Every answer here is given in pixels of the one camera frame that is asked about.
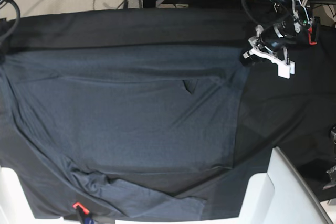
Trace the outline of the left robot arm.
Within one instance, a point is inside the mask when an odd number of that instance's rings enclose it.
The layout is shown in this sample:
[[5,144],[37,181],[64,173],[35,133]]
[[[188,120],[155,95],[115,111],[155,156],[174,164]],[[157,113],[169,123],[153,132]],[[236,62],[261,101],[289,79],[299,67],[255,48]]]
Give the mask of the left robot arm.
[[309,0],[269,0],[276,18],[261,21],[252,15],[241,0],[248,17],[256,24],[255,35],[249,38],[249,49],[242,54],[243,62],[270,61],[277,65],[278,76],[290,78],[295,74],[295,63],[290,60],[288,46],[316,45],[319,37],[320,19],[314,17]]

